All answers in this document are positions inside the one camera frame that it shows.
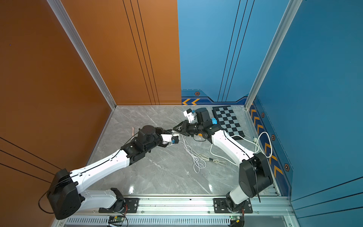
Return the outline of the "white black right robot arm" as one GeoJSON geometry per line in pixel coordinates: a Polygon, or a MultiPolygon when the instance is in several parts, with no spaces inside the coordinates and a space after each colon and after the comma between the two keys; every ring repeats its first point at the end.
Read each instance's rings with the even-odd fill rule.
{"type": "Polygon", "coordinates": [[[253,152],[229,135],[217,120],[210,118],[206,108],[184,111],[187,120],[173,130],[184,136],[202,135],[212,145],[224,151],[239,167],[238,186],[226,195],[226,206],[240,212],[244,202],[273,184],[268,158],[263,152],[253,152]]]}

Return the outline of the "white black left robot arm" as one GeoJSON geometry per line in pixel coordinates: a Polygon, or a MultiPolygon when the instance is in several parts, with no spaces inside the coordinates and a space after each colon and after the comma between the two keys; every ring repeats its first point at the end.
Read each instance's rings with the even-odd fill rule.
{"type": "Polygon", "coordinates": [[[45,193],[52,207],[51,213],[57,220],[62,220],[82,210],[125,211],[125,198],[117,188],[92,191],[89,187],[106,176],[138,162],[155,147],[166,148],[178,143],[179,135],[172,130],[146,125],[106,158],[72,171],[60,170],[45,193]]]}

